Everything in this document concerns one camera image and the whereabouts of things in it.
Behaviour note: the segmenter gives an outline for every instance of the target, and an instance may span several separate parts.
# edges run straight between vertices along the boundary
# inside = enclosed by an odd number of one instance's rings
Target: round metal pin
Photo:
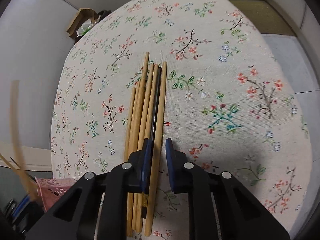
[[[183,165],[186,169],[192,169],[193,168],[193,163],[185,163],[184,165]]]
[[[131,163],[123,163],[122,164],[122,168],[127,170],[127,169],[130,169],[132,167],[132,164]]]
[[[224,171],[222,173],[222,177],[224,177],[225,179],[230,179],[231,178],[231,173],[230,172],[227,172],[227,171]]]
[[[85,179],[92,179],[94,177],[94,173],[89,171],[84,175]]]

